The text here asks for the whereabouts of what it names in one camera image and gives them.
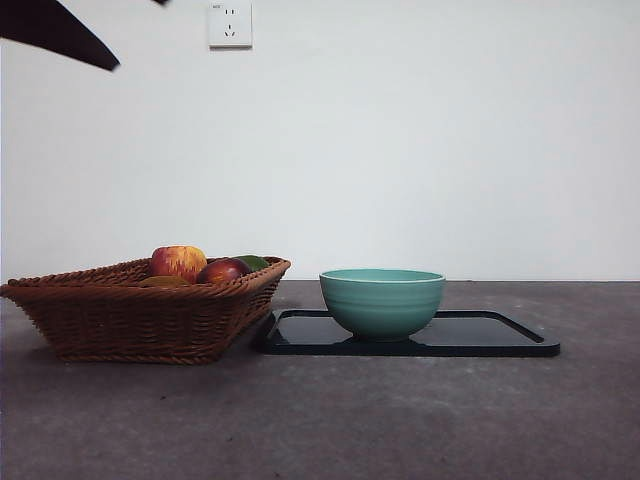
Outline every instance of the red apple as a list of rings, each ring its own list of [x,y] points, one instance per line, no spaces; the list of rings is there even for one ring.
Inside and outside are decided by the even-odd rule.
[[[251,267],[239,258],[221,258],[204,267],[196,283],[228,282],[251,273]]]
[[[196,283],[198,272],[207,265],[207,257],[196,247],[156,248],[149,262],[152,276],[177,275],[189,283]]]

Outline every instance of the wicker basket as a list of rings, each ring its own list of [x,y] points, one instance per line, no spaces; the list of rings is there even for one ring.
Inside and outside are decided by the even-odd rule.
[[[136,286],[148,275],[145,258],[9,280],[0,296],[29,315],[61,360],[203,364],[269,313],[291,263],[266,259],[268,267],[221,284]]]

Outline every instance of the wall outlet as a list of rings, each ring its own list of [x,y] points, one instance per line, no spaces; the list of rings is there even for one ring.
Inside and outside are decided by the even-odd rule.
[[[209,8],[209,48],[251,48],[251,2],[214,2]]]

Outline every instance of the dark object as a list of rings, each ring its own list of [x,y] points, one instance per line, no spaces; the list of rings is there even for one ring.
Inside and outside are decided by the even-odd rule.
[[[359,341],[325,310],[279,310],[254,338],[276,355],[394,355],[416,357],[552,357],[560,343],[496,312],[439,311],[408,340]]]
[[[9,280],[0,296],[31,317],[61,360],[202,364],[269,313],[291,263],[265,259],[269,266],[259,272],[215,285],[139,287],[145,258]]]
[[[164,5],[167,0],[154,0]],[[0,0],[0,37],[113,70],[120,62],[56,0]]]

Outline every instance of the green bowl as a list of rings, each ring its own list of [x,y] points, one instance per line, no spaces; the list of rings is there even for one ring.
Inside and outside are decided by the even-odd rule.
[[[405,340],[438,311],[444,276],[416,270],[351,269],[320,274],[331,316],[357,338]]]

